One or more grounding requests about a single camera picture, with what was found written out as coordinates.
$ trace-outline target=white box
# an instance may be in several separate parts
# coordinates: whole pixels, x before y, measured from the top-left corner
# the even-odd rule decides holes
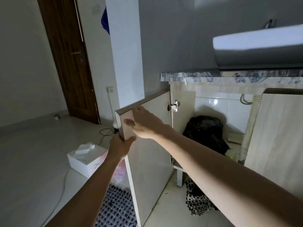
[[[104,157],[102,158],[101,156],[108,151],[98,145],[94,146],[94,148],[90,148],[89,150],[81,150],[80,146],[77,150],[67,154],[71,168],[87,178],[90,178],[90,176],[92,176],[98,167],[104,162]]]

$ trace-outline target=cabinet door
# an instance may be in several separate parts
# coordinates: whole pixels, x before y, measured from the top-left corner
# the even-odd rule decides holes
[[[152,95],[134,104],[115,111],[120,137],[124,140],[135,134],[124,124],[124,119],[133,119],[132,108],[142,105],[171,125],[170,93],[168,90]],[[137,138],[125,158],[131,194],[139,226],[146,222],[173,172],[170,154],[151,139]]]
[[[303,95],[263,94],[244,166],[303,199]]]

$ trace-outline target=cabinet hinge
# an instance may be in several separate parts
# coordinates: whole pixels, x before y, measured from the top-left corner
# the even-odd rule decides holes
[[[180,102],[178,101],[174,101],[172,104],[171,104],[171,109],[174,110],[174,111],[178,111],[178,107],[180,106]]]

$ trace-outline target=wooden door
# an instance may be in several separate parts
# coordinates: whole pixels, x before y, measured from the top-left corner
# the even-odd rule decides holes
[[[71,116],[99,124],[76,0],[38,0]]]
[[[138,105],[145,107],[165,124],[171,125],[171,110],[168,108],[170,93],[162,91],[115,111],[119,133],[123,139],[135,135],[123,120],[133,119],[131,109]],[[138,137],[125,162],[138,225],[143,226],[172,175],[170,154],[156,141]]]
[[[303,200],[303,95],[263,94],[244,166]]]

